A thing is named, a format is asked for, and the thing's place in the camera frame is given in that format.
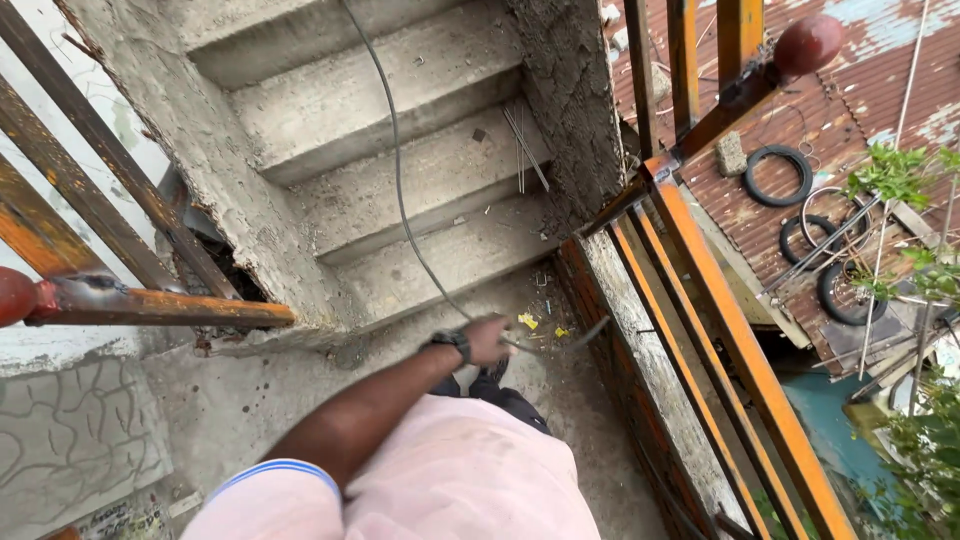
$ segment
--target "pink shirt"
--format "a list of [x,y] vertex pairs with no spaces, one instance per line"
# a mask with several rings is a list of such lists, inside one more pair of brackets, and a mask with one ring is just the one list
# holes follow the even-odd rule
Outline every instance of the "pink shirt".
[[348,485],[260,463],[214,492],[181,540],[598,539],[558,439],[474,399],[424,396]]

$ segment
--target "electrical wire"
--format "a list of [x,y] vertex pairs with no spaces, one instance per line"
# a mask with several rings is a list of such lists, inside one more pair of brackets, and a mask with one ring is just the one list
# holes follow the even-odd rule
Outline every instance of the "electrical wire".
[[[426,272],[427,276],[430,277],[430,280],[433,284],[437,285],[437,289],[440,291],[440,294],[443,295],[444,299],[448,304],[453,306],[461,315],[463,315],[468,321],[473,321],[474,317],[470,316],[465,309],[463,309],[456,301],[453,300],[453,297],[446,291],[443,284],[440,283],[440,280],[437,278],[437,275],[434,274],[433,269],[430,268],[430,265],[427,264],[426,259],[423,258],[423,254],[420,252],[420,247],[417,245],[417,241],[414,239],[413,231],[410,230],[410,222],[407,219],[407,210],[403,205],[403,181],[400,174],[400,130],[399,122],[396,119],[396,106],[394,105],[394,94],[390,91],[390,84],[387,82],[387,74],[383,71],[383,65],[380,63],[380,58],[376,55],[376,50],[373,49],[373,44],[370,41],[370,38],[367,36],[367,32],[360,25],[360,21],[357,20],[356,16],[353,14],[353,10],[350,8],[349,1],[344,0],[344,9],[347,10],[347,14],[350,17],[350,20],[353,21],[353,26],[356,27],[357,33],[360,35],[360,38],[363,39],[365,45],[367,45],[367,50],[370,52],[370,56],[373,59],[373,64],[376,66],[376,71],[380,75],[380,82],[383,84],[383,91],[387,94],[387,104],[390,106],[390,120],[394,128],[394,146],[396,154],[396,202],[400,207],[400,223],[403,224],[403,230],[407,233],[407,240],[410,242],[410,247],[413,248],[414,254],[417,256],[417,259],[420,261],[420,265],[423,266],[423,270]],[[531,353],[533,355],[554,355],[558,353],[568,353],[571,351],[576,351],[587,346],[587,344],[592,340],[597,334],[603,330],[603,327],[607,325],[610,321],[610,316],[605,316],[600,320],[593,328],[591,328],[587,333],[585,333],[577,341],[563,346],[563,347],[554,347],[548,348],[545,350],[537,350],[531,347],[520,345],[514,341],[504,339],[503,341],[509,345],[517,347],[519,350],[526,353]]]

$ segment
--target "black watch strap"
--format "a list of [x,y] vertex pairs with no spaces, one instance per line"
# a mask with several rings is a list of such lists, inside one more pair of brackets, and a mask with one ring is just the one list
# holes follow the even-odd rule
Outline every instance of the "black watch strap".
[[457,352],[460,353],[460,357],[463,359],[464,364],[470,363],[470,342],[464,335],[463,330],[457,329],[438,331],[437,333],[433,334],[429,342],[439,345],[453,345],[457,348]]

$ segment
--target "white painted wall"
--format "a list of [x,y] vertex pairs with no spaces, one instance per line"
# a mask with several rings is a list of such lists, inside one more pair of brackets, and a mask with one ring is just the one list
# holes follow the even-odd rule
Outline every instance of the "white painted wall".
[[[12,0],[12,2],[97,112],[120,137],[147,176],[158,184],[166,171],[167,158],[155,143],[140,133],[143,125],[139,117],[120,95],[103,68],[61,36],[66,32],[80,41],[76,31],[64,20],[53,2],[51,0]],[[0,73],[93,182],[107,195],[113,205],[120,210],[144,241],[154,248],[155,231],[143,211],[127,190],[109,173],[66,116],[60,112],[2,40],[0,40]],[[13,163],[31,185],[57,209],[123,282],[131,286],[139,286],[139,282],[130,271],[120,263],[113,252],[3,134],[0,134],[0,153]],[[0,241],[0,266],[8,266],[36,280],[39,279],[36,272],[3,241]],[[8,327],[0,330],[0,377],[36,371],[58,371],[82,358],[89,350],[107,344],[110,344],[117,354],[137,355],[140,347],[137,336],[136,327],[27,328],[22,324]]]

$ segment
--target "shoe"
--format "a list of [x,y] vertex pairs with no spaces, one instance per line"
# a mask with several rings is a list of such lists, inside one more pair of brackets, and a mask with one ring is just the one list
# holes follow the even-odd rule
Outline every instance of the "shoe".
[[496,366],[493,368],[480,368],[480,377],[490,377],[494,382],[500,384],[500,381],[503,380],[503,375],[507,373],[508,366],[510,366],[510,357],[506,356],[500,361],[496,362]]

